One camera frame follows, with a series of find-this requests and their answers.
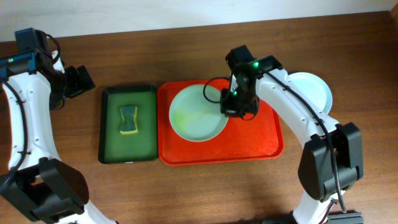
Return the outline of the mint green round plate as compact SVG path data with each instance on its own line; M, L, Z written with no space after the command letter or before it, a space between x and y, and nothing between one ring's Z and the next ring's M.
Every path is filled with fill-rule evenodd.
M181 138L204 142L224 130L228 118L220 112L221 92L213 86L190 85L179 91L169 107L172 129Z

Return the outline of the light blue round plate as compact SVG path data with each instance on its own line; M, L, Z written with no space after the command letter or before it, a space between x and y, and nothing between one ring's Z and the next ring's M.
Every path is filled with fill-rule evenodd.
M330 87L326 82L308 72L292 73L289 77L298 89L323 112L326 98L332 96Z

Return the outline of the white round plate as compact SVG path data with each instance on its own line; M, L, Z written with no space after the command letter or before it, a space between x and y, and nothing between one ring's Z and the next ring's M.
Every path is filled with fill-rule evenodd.
M331 111L332 105L333 105L333 97L332 96L328 96L326 98L326 102L325 102L325 106L323 108L323 112L325 114L328 114Z

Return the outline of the green yellow sponge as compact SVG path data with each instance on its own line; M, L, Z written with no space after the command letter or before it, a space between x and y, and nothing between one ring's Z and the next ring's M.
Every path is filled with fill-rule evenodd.
M121 134L136 134L137 128L137 107L133 105L123 106L120 108L122 125Z

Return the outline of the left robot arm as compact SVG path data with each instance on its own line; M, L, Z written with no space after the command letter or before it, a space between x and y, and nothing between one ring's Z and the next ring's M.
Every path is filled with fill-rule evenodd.
M90 201L81 172L61 161L50 112L95 87L87 69L65 67L52 36L15 33L18 51L1 59L1 86L11 120L11 158L1 196L32 222L109 223Z

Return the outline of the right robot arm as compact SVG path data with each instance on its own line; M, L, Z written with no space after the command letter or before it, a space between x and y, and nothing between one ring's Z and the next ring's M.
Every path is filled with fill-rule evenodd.
M363 177L361 131L340 124L318 109L294 85L272 55L256 59L242 45L225 58L230 84L222 90L221 113L243 118L256 115L266 102L289 126L303 151L298 177L304 189L299 204L267 223L364 223L362 213L347 211L343 194Z

